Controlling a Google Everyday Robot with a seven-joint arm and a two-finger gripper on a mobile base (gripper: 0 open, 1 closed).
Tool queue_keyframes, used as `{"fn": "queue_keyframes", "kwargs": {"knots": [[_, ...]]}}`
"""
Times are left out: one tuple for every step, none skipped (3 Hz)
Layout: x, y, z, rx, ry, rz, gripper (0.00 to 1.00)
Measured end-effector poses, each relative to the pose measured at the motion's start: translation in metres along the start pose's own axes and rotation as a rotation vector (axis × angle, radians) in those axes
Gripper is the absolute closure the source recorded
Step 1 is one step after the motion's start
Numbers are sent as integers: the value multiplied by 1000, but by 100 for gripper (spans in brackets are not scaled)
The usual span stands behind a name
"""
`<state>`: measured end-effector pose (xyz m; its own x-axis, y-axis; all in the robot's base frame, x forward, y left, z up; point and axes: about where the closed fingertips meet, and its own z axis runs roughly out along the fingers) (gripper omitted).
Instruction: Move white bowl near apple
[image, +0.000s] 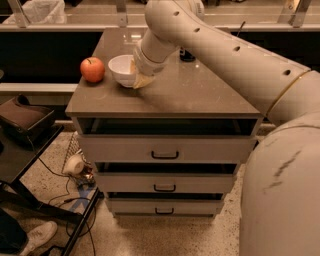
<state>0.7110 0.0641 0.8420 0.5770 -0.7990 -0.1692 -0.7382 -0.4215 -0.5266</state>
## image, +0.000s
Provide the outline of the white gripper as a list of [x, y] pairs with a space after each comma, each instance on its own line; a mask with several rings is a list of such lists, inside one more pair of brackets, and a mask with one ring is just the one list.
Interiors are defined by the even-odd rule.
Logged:
[[154, 76], [160, 73], [166, 65], [166, 62], [156, 62], [148, 59], [142, 51], [141, 40], [137, 42], [133, 49], [133, 59], [130, 62], [130, 71], [135, 75], [133, 89], [149, 85], [155, 79]]

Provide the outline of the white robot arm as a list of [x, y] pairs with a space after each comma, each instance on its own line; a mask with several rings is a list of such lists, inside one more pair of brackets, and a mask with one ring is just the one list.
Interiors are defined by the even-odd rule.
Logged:
[[239, 256], [320, 256], [318, 72], [205, 24], [195, 8], [148, 1], [139, 74], [157, 74], [183, 47], [275, 125], [246, 164]]

